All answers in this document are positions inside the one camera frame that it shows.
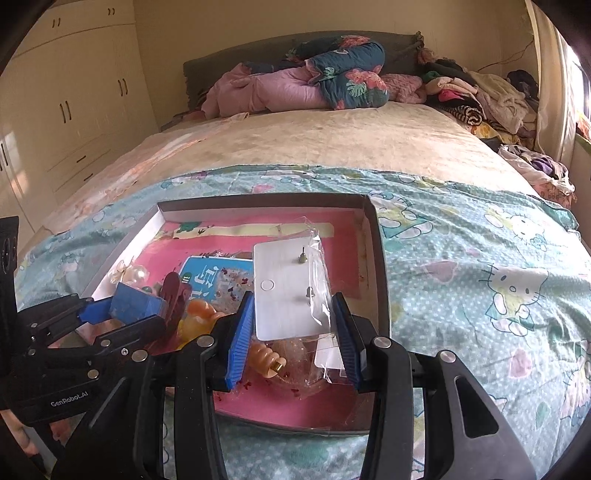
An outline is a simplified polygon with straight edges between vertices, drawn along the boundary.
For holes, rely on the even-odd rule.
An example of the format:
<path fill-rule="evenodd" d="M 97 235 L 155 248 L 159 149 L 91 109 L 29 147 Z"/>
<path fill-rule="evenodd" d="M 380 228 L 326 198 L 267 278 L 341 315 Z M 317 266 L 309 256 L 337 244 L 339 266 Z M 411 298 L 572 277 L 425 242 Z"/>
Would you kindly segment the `person's left hand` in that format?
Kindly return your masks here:
<path fill-rule="evenodd" d="M 1 416 L 23 452 L 28 457 L 37 455 L 39 453 L 37 446 L 26 433 L 24 424 L 18 420 L 13 412 L 11 410 L 2 410 Z"/>

